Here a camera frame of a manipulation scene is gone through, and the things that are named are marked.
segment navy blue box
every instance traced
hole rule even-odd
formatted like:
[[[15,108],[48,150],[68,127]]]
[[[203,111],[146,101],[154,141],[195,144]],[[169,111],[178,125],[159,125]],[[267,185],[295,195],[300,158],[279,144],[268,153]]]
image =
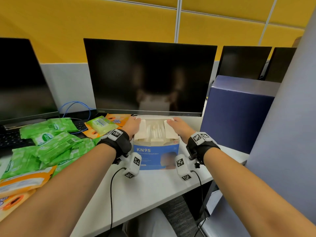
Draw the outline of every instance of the navy blue box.
[[[270,81],[217,76],[200,131],[219,145],[249,154],[279,86]]]

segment kn95 mask box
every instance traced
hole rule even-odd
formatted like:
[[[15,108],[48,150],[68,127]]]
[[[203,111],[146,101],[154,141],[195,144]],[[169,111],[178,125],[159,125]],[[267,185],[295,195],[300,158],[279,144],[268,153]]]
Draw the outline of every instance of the kn95 mask box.
[[[168,125],[168,116],[137,116],[141,122],[134,135],[134,152],[142,157],[140,170],[175,169],[179,151],[179,136]]]

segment human arm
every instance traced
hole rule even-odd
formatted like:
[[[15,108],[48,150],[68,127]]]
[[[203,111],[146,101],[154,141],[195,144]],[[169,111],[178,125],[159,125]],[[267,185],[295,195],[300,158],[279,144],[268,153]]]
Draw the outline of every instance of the human arm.
[[[195,133],[183,120],[168,124],[187,143]],[[316,236],[316,227],[264,181],[217,148],[203,159],[227,202],[251,236]]]
[[[140,119],[130,117],[122,128],[130,139],[138,131],[139,123]],[[69,236],[115,155],[115,149],[107,144],[94,147],[54,176],[0,222],[1,235]]]

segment cardboard flap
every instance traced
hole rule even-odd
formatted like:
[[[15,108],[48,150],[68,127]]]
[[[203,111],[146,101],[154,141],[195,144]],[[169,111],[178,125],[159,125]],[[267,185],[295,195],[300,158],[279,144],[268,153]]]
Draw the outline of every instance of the cardboard flap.
[[[146,120],[142,119],[139,124],[139,131],[134,135],[134,140],[148,138]]]
[[[174,131],[174,129],[168,125],[167,120],[164,121],[166,138],[167,139],[178,139],[178,134]]]

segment computer monitor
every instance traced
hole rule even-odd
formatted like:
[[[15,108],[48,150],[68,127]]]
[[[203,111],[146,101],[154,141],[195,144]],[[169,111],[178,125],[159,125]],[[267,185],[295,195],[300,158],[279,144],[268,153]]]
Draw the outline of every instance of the computer monitor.
[[[275,47],[264,80],[281,83],[295,51],[295,47]]]
[[[258,79],[271,48],[270,46],[224,46],[216,76]]]
[[[98,112],[202,116],[217,46],[84,39]]]
[[[0,125],[58,115],[30,40],[0,38]]]

